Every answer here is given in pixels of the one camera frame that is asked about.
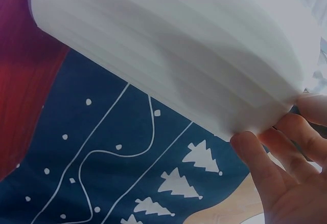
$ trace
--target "white dot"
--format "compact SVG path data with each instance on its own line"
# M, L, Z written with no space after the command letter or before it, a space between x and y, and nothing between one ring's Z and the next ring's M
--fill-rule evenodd
M154 111L154 116L155 117L160 117L160 115L161 115L161 111L160 110L155 110Z
M92 104L92 101L91 101L91 99L86 99L86 105L91 105Z
M45 169L44 169L44 173L45 173L45 174L50 174L50 169L45 168Z
M100 207L95 207L94 212L99 213L101 211Z
M123 146L120 145L120 144L119 144L119 145L116 145L116 149L117 149L117 150L120 150L122 147L123 147Z

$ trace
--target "white tree print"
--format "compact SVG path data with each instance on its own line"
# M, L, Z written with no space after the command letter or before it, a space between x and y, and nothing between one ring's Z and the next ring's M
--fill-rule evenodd
M159 187L158 192L172 191L171 195L203 198L199 196L193 186L189 185L185 176L180 177L178 168L175 168L170 174L162 173L161 178L164 178L165 181Z

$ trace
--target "finger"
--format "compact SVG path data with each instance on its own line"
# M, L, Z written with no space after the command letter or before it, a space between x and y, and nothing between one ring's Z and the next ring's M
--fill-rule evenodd
M297 142L306 156L323 167L327 157L327 140L322 138L302 116L286 114L275 128L290 140Z
M287 191L281 174L251 132L235 135L230 142L241 160L249 167L263 207L269 211Z
M303 96L297 100L296 105L305 119L327 126L327 96Z
M289 173L287 173L284 169L282 169L279 165L277 165L275 162L274 162L278 172L281 174L282 178L283 178L283 181L284 181L284 184L285 184L285 187L287 190L290 190L292 189L293 187L297 186L297 182L295 181L295 179L290 176Z
M307 182L319 176L315 167L308 163L293 143L280 131L271 128L261 134L259 139L299 183Z

